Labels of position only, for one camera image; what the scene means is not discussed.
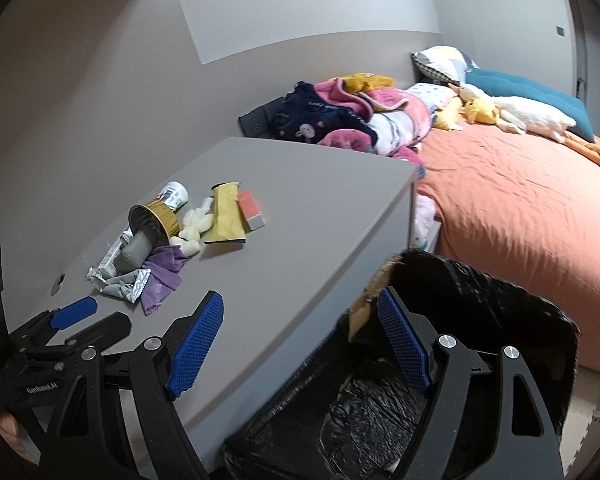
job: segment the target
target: blue gripper pad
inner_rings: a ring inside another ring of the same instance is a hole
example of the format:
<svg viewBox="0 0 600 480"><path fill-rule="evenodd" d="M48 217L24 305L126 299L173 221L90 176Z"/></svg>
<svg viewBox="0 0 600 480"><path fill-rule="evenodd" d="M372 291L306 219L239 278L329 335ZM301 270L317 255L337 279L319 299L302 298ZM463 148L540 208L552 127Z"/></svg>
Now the blue gripper pad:
<svg viewBox="0 0 600 480"><path fill-rule="evenodd" d="M429 355L389 290L378 296L378 317L389 338L406 383L426 392L432 385Z"/></svg>
<svg viewBox="0 0 600 480"><path fill-rule="evenodd" d="M223 317L222 296L215 292L173 355L171 379L166 387L173 399L193 386L211 343L222 325Z"/></svg>
<svg viewBox="0 0 600 480"><path fill-rule="evenodd" d="M58 310L51 318L49 325L51 328L64 330L72 324L89 317L91 314L95 314L97 309L98 303L96 300L87 296Z"/></svg>

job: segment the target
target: teal cushion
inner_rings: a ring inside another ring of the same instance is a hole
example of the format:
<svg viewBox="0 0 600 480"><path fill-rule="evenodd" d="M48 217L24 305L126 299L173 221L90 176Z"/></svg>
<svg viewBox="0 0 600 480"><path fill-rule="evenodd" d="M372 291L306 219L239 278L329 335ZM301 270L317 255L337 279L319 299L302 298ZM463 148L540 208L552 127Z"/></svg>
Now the teal cushion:
<svg viewBox="0 0 600 480"><path fill-rule="evenodd" d="M558 108L576 121L570 130L588 142L596 142L587 109L582 101L559 90L543 86L526 77L509 75L495 70L474 68L466 74L466 82L477 86L493 97L526 97Z"/></svg>

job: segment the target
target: gold cup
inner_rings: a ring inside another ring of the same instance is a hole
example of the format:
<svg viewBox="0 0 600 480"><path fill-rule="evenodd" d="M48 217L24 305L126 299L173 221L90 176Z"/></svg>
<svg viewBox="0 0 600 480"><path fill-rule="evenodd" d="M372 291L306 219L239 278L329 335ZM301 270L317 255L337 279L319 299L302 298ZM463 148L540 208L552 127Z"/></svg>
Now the gold cup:
<svg viewBox="0 0 600 480"><path fill-rule="evenodd" d="M180 232L175 213L156 199L144 205L136 204L129 210L129 227L133 234L142 229L153 235L154 247L169 245L169 238Z"/></svg>

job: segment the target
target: black plastic bag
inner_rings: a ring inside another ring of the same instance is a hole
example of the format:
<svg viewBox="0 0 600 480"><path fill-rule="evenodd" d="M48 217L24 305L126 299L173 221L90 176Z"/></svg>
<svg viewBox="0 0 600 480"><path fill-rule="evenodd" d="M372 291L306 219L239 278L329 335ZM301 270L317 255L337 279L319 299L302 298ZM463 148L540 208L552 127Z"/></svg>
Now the black plastic bag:
<svg viewBox="0 0 600 480"><path fill-rule="evenodd" d="M561 434L579 332L560 309L469 266L420 251L402 254L390 284L409 310L468 348L495 353L516 346ZM285 386L227 439L221 455L229 478L388 478L386 469L404 453L426 400L404 383L375 312L352 341L348 331L343 316ZM490 448L479 443L493 441L496 393L495 380L472 388L446 478L487 457Z"/></svg>

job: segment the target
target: orange bed sheet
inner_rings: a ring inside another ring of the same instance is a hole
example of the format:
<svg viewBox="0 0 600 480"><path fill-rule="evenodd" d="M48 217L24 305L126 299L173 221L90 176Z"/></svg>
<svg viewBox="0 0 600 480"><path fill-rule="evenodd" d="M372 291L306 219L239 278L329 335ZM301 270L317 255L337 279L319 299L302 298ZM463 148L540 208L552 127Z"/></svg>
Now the orange bed sheet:
<svg viewBox="0 0 600 480"><path fill-rule="evenodd" d="M580 364L600 370L600 167L542 137L461 124L420 152L438 253L553 301L582 331Z"/></svg>

